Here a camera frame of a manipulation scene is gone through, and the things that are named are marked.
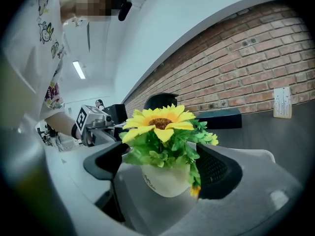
black box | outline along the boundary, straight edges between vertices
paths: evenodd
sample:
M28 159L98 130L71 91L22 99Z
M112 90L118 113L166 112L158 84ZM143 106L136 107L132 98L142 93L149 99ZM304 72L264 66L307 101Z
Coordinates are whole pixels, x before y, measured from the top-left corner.
M207 129L241 128L242 115L237 108L204 112L196 119L208 122Z
M115 104L104 109L104 112L112 117L114 123L120 124L127 120L127 112L124 104Z

potted plant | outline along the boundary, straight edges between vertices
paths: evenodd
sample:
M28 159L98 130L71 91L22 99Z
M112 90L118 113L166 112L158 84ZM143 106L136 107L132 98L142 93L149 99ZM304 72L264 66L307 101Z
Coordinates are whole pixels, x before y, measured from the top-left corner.
M196 167L196 143L217 145L217 136L205 131L207 122L198 122L183 105L162 109L135 110L127 119L120 137L131 147L125 163L140 165L144 180L164 197L175 197L191 187L192 196L200 190Z

ceiling light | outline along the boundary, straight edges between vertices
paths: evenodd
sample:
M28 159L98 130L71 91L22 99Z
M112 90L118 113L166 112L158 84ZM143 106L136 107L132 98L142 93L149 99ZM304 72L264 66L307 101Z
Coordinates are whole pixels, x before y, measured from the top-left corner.
M77 72L78 72L80 78L81 78L82 80L84 80L84 79L85 79L85 76L84 76L84 74L83 74L83 72L82 72L82 69L81 69L81 67L80 67L79 62L78 62L78 61L74 61L74 62L72 62L72 63L73 63L73 66L74 66L75 70L77 70Z

flower center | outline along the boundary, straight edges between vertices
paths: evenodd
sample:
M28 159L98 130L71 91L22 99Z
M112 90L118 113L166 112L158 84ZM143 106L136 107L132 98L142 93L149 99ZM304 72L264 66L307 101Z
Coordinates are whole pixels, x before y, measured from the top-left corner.
M156 118L149 122L149 125L155 125L156 128L165 129L168 124L172 123L169 119L166 118Z

paper note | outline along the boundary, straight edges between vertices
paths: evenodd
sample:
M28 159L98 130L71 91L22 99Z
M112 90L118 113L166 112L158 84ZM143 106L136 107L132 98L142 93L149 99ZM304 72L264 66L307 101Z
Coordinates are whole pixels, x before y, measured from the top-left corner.
M275 88L274 98L274 117L291 118L290 88Z

